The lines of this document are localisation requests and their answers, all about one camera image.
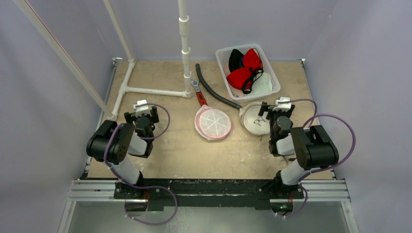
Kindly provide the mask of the pale green bra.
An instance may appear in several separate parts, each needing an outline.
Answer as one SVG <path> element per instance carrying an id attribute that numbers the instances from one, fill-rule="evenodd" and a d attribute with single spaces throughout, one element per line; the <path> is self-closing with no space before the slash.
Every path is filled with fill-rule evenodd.
<path id="1" fill-rule="evenodd" d="M 273 86 L 271 75 L 269 73 L 263 72 L 260 73 L 259 78 L 254 82 L 251 94 L 260 95 L 268 93 L 272 91 L 272 88 Z"/>

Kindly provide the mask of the red bra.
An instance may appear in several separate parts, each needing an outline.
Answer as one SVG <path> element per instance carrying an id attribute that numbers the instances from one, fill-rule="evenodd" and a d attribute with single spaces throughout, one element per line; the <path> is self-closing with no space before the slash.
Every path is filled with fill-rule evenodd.
<path id="1" fill-rule="evenodd" d="M 243 65 L 243 68 L 230 73 L 226 80 L 231 87 L 242 90 L 246 95 L 252 92 L 254 82 L 259 78 L 260 73 L 264 72 L 257 48 L 251 48 L 244 54 Z"/>

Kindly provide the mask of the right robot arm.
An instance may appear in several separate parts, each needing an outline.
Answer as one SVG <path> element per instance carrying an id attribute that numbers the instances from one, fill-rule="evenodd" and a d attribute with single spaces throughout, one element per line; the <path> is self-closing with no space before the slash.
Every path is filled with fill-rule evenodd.
<path id="1" fill-rule="evenodd" d="M 308 129 L 294 127 L 290 119 L 295 106 L 280 108 L 279 105 L 261 104 L 258 116 L 267 114 L 270 126 L 269 152 L 274 157 L 295 155 L 287 168 L 277 172 L 274 180 L 266 185 L 280 198 L 297 188 L 299 180 L 317 168 L 328 168 L 337 164 L 339 153 L 321 125 Z"/>

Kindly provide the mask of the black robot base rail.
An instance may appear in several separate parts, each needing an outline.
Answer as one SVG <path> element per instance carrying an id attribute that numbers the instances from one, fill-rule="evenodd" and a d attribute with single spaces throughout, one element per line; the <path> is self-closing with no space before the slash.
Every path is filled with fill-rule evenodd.
<path id="1" fill-rule="evenodd" d="M 163 179 L 145 178 L 144 189 L 115 183 L 114 199 L 142 201 L 148 211 L 162 211 L 164 207 L 250 207 L 256 210 L 280 209 L 304 199 L 297 185 L 271 180 L 230 179 Z"/>

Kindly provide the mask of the black bra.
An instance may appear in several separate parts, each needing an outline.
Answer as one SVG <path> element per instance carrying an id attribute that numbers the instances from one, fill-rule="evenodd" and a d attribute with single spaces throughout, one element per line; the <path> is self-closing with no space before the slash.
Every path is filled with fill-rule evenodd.
<path id="1" fill-rule="evenodd" d="M 244 67 L 243 58 L 244 58 L 244 54 L 240 52 L 238 49 L 233 49 L 231 51 L 231 54 L 228 60 L 228 68 L 231 73 L 237 69 Z"/>

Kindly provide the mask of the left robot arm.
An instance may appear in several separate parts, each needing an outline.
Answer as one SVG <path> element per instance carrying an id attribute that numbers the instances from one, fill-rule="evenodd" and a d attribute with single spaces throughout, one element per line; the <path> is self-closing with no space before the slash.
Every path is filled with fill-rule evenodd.
<path id="1" fill-rule="evenodd" d="M 159 122 L 157 107 L 143 106 L 136 112 L 124 114 L 126 123 L 105 120 L 91 136 L 86 153 L 121 176 L 116 182 L 116 195 L 130 195 L 134 199 L 143 196 L 143 174 L 133 166 L 128 155 L 148 158 L 153 149 L 153 130 Z"/>

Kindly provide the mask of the pink-rimmed mesh laundry bag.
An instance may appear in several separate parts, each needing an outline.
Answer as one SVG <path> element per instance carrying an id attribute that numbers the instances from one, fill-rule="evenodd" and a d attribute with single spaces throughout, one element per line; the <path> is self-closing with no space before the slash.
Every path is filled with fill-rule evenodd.
<path id="1" fill-rule="evenodd" d="M 194 126 L 201 137 L 214 141 L 225 139 L 229 135 L 232 122 L 223 111 L 202 105 L 195 115 Z"/>

